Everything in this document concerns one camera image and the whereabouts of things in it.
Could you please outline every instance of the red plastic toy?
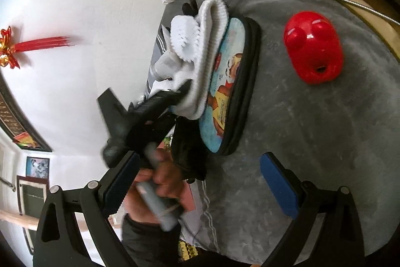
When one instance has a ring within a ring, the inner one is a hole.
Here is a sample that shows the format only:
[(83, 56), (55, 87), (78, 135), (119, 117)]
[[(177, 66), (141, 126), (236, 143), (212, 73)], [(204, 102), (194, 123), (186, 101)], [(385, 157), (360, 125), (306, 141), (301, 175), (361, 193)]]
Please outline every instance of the red plastic toy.
[(291, 63), (308, 84), (334, 80), (343, 68), (343, 51), (332, 23), (321, 14), (300, 12), (286, 24), (283, 41)]

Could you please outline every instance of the red tassel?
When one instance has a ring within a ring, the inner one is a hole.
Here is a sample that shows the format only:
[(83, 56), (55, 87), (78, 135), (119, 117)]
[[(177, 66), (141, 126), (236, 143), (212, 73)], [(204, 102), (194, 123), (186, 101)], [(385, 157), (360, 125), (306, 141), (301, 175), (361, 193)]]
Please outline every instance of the red tassel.
[(26, 52), (31, 50), (49, 49), (57, 47), (69, 47), (72, 44), (68, 37), (54, 37), (46, 39), (38, 39), (27, 42), (21, 42), (11, 47), (12, 52)]

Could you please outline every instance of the white wall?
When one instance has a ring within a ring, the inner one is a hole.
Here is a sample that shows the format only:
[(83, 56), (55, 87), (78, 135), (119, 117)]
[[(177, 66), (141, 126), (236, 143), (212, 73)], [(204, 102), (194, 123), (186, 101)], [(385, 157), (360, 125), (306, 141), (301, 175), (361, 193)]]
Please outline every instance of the white wall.
[[(164, 5), (160, 0), (0, 0), (0, 27), (23, 42), (73, 36), (76, 46), (18, 56), (21, 70), (2, 68), (7, 84), (31, 124), (49, 143), (50, 185), (82, 187), (106, 171), (101, 148), (107, 139), (97, 97), (111, 87), (122, 103), (142, 94)], [(3, 176), (25, 175), (29, 152), (1, 131), (7, 147)], [(17, 212), (17, 195), (2, 190), (0, 205)], [(0, 224), (21, 260), (32, 265), (21, 228)]]

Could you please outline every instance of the white cloth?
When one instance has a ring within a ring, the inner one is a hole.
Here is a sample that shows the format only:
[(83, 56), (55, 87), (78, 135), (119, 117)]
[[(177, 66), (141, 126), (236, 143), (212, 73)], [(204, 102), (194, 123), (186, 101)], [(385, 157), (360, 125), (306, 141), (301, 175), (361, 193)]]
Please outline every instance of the white cloth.
[(203, 114), (215, 56), (228, 20), (227, 7), (222, 0), (205, 0), (195, 18), (176, 16), (171, 21), (170, 42), (182, 66), (172, 81), (154, 82), (150, 95), (159, 90), (177, 90), (187, 80), (192, 80), (187, 96), (173, 108), (178, 116), (196, 120)]

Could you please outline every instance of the gray handle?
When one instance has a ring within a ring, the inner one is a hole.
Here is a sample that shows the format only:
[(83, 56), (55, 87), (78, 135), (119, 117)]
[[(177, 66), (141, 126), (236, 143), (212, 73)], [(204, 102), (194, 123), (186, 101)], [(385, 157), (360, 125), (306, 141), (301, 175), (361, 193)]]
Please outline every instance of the gray handle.
[(184, 209), (174, 198), (159, 197), (153, 181), (138, 182), (136, 189), (147, 207), (159, 220), (161, 229), (171, 231), (178, 223)]

